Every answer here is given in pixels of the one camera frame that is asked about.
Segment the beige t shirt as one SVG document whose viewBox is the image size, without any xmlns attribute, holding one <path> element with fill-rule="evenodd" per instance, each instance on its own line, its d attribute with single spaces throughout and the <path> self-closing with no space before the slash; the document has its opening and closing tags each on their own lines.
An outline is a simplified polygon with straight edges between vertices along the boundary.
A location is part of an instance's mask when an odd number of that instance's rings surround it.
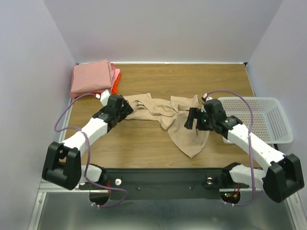
<svg viewBox="0 0 307 230">
<path fill-rule="evenodd" d="M 127 120 L 157 121 L 173 143 L 191 159 L 205 147 L 209 132 L 184 127 L 191 107 L 199 107 L 197 95 L 192 98 L 171 96 L 169 100 L 152 98 L 150 93 L 125 96 L 133 112 Z"/>
</svg>

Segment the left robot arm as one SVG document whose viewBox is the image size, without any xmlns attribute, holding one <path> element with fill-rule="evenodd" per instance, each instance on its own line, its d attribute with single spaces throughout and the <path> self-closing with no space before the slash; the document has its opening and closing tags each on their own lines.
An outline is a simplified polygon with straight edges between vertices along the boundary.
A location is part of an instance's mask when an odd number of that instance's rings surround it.
<svg viewBox="0 0 307 230">
<path fill-rule="evenodd" d="M 88 152 L 90 157 L 90 146 L 130 115 L 133 109 L 121 95 L 101 95 L 100 99 L 103 108 L 84 127 L 76 128 L 77 132 L 70 138 L 49 145 L 42 171 L 44 180 L 68 190 L 86 182 L 97 189 L 106 185 L 103 168 L 90 163 L 82 165 L 82 155 Z"/>
</svg>

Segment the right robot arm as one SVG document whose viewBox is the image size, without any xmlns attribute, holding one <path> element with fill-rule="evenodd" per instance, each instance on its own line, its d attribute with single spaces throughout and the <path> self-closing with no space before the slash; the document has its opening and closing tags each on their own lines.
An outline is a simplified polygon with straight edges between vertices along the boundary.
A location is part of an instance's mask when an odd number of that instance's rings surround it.
<svg viewBox="0 0 307 230">
<path fill-rule="evenodd" d="M 227 116 L 218 99 L 203 102 L 202 108 L 189 109 L 185 128 L 214 131 L 244 150 L 260 169 L 245 167 L 234 162 L 223 168 L 221 183 L 226 187 L 234 184 L 250 185 L 260 189 L 274 202 L 280 203 L 304 188 L 305 182 L 300 159 L 269 146 L 251 132 L 236 116 Z"/>
</svg>

